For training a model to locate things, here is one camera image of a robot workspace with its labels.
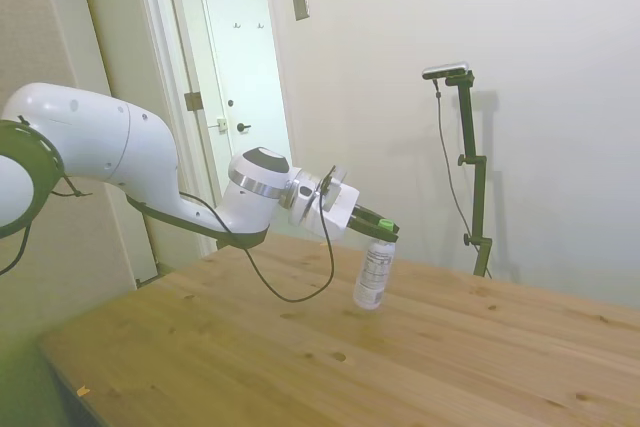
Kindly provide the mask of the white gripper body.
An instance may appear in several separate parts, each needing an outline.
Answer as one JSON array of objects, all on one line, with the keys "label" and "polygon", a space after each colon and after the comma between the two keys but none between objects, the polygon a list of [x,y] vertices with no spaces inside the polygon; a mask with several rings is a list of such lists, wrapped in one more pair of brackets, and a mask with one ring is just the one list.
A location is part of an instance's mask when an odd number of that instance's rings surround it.
[{"label": "white gripper body", "polygon": [[328,209],[319,210],[319,200],[315,198],[304,220],[304,228],[330,241],[340,240],[347,229],[347,224],[356,206],[360,192],[346,184],[342,184],[340,192]]}]

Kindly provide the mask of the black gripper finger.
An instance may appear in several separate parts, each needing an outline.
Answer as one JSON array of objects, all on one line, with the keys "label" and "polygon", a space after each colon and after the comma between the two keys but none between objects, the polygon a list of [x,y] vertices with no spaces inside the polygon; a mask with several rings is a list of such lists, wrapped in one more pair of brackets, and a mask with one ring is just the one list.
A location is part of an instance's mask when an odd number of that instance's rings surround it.
[{"label": "black gripper finger", "polygon": [[371,224],[374,226],[381,226],[382,223],[385,223],[385,224],[390,224],[391,228],[394,229],[395,223],[393,220],[388,219],[378,214],[377,212],[374,212],[373,210],[363,207],[361,205],[355,206],[355,216],[367,224]]},{"label": "black gripper finger", "polygon": [[399,228],[393,221],[387,222],[385,219],[380,219],[377,224],[374,224],[363,219],[353,218],[349,221],[348,227],[375,240],[388,243],[396,243],[398,240]]}]

